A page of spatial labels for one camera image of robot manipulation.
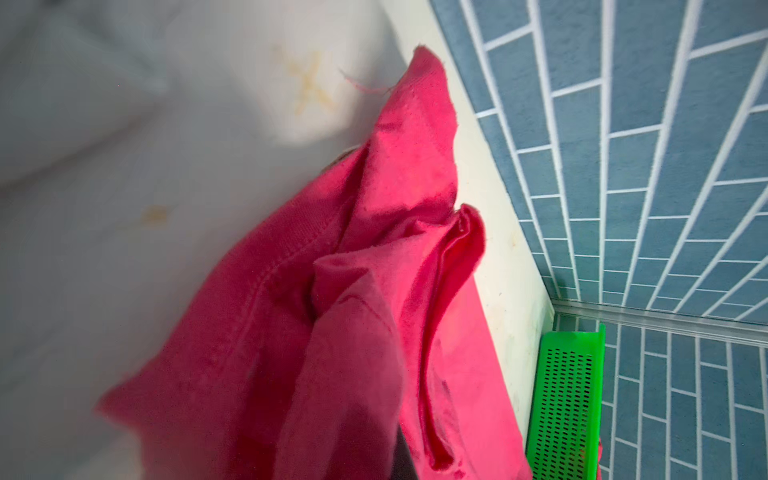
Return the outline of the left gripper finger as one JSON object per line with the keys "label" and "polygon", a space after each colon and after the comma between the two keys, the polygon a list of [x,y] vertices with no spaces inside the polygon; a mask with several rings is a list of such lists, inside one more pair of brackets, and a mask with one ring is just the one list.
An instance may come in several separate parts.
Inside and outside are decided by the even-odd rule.
{"label": "left gripper finger", "polygon": [[401,428],[397,431],[390,480],[418,480],[418,474]]}

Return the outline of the magenta t shirt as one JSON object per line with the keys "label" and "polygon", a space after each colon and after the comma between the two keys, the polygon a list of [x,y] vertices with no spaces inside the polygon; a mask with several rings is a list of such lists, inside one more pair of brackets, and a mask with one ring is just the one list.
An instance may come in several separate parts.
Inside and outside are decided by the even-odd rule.
{"label": "magenta t shirt", "polygon": [[248,233],[98,408],[148,479],[528,479],[458,205],[446,73],[416,49],[370,137]]}

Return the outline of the green plastic basket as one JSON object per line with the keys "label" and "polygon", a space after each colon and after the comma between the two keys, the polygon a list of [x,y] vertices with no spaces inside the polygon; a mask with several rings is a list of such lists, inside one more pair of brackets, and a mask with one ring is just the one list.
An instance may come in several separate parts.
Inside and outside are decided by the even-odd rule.
{"label": "green plastic basket", "polygon": [[603,326],[542,337],[525,449],[534,479],[601,477],[604,359]]}

